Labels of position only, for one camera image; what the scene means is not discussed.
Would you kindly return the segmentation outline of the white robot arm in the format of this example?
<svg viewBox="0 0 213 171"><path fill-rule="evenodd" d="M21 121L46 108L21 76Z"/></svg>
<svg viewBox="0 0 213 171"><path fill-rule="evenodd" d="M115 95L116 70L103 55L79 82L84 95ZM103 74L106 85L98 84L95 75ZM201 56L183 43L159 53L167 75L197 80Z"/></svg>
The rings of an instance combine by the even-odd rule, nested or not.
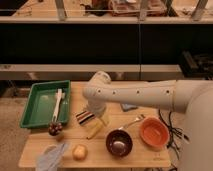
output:
<svg viewBox="0 0 213 171"><path fill-rule="evenodd" d="M185 114L178 171L213 171L213 80L168 80L113 84L96 72L83 89L87 108L101 114L106 102L125 103Z"/></svg>

